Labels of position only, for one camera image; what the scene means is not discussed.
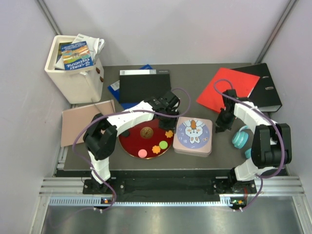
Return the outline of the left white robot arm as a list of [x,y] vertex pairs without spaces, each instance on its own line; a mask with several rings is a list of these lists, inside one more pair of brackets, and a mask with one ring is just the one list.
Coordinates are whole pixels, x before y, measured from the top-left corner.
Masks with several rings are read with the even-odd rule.
[[97,114],[82,131],[83,142],[90,156],[91,184],[99,193],[109,191],[111,177],[109,156],[114,152],[119,135],[129,129],[153,119],[158,120],[162,130],[173,130],[180,117],[180,99],[171,91],[161,97],[148,97],[132,108],[122,112]]

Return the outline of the cookie tin with paper cups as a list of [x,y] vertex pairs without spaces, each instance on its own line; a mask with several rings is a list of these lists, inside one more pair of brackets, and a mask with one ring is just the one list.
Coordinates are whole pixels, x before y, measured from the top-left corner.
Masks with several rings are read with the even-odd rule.
[[190,155],[190,156],[199,156],[199,157],[207,157],[212,152],[211,145],[205,145],[201,148],[195,148],[195,146],[191,146],[187,148],[183,145],[173,146],[174,151],[178,154]]

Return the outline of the silver tin lid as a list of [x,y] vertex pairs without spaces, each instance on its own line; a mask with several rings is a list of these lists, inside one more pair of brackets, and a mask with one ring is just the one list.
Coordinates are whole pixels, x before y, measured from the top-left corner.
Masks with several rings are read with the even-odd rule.
[[183,145],[187,148],[212,146],[213,123],[209,119],[179,117],[176,124],[173,146]]

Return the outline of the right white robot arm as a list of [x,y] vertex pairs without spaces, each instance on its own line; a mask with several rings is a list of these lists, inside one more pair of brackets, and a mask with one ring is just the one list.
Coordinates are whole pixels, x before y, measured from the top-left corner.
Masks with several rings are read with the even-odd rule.
[[239,193],[255,177],[277,168],[281,170],[292,160],[291,130],[288,124],[279,124],[263,114],[247,98],[223,94],[225,107],[221,109],[215,122],[216,133],[232,128],[235,119],[243,121],[232,139],[232,144],[241,149],[248,140],[246,130],[253,133],[250,157],[228,174],[227,186],[233,193]]

